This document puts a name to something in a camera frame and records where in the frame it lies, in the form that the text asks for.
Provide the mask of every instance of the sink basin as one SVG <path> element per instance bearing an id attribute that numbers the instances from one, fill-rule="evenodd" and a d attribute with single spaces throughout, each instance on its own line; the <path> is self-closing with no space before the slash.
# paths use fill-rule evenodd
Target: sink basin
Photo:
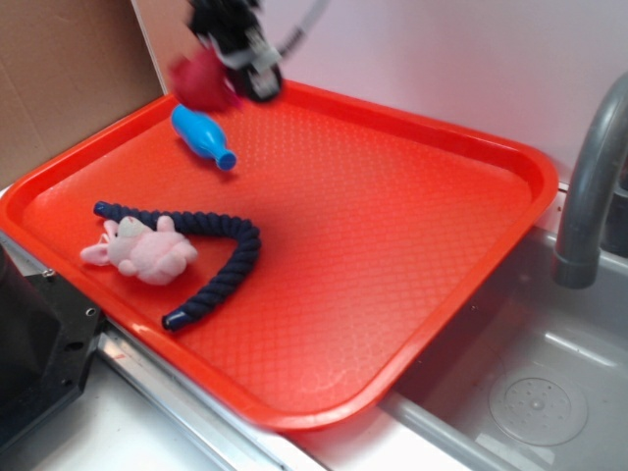
<path id="1" fill-rule="evenodd" d="M 561 288 L 554 241 L 533 229 L 384 401 L 471 469 L 628 466 L 628 264 Z"/>

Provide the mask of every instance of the braided rope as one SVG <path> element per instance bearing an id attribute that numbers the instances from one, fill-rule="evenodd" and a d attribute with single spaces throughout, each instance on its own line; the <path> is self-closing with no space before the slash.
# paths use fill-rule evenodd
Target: braided rope
<path id="1" fill-rule="evenodd" d="M 188 211 L 145 211 L 104 201 L 96 203 L 94 213 L 118 223 L 126 216 L 132 216 L 153 230 L 160 216 L 170 216 L 175 229 L 182 234 L 229 237 L 237 241 L 234 253 L 218 274 L 197 294 L 162 318 L 164 329 L 169 331 L 199 321 L 224 302 L 253 269 L 262 245 L 259 230 L 249 220 L 238 217 Z"/>

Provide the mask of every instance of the drain cover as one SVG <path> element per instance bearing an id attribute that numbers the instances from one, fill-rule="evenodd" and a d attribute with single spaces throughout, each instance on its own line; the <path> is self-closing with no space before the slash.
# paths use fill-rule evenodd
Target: drain cover
<path id="1" fill-rule="evenodd" d="M 529 445 L 570 441 L 587 422 L 587 401 L 566 378 L 542 367 L 510 371 L 491 389 L 491 413 L 512 438 Z"/>

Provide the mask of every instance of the gray faucet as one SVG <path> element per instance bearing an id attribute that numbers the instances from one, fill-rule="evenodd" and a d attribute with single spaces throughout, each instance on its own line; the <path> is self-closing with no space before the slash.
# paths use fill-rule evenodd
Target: gray faucet
<path id="1" fill-rule="evenodd" d="M 628 73 L 610 88 L 583 143 L 567 192 L 551 273 L 586 288 L 601 248 L 628 257 Z"/>

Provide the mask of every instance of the stuffed bunny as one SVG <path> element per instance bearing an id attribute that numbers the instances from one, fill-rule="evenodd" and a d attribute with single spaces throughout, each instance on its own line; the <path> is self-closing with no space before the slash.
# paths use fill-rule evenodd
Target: stuffed bunny
<path id="1" fill-rule="evenodd" d="M 95 265 L 112 264 L 127 277 L 137 276 L 150 285 L 167 285 L 180 275 L 198 252 L 184 235 L 175 231 L 170 216 L 160 216 L 157 231 L 126 216 L 120 224 L 105 221 L 100 241 L 80 252 L 80 258 Z"/>

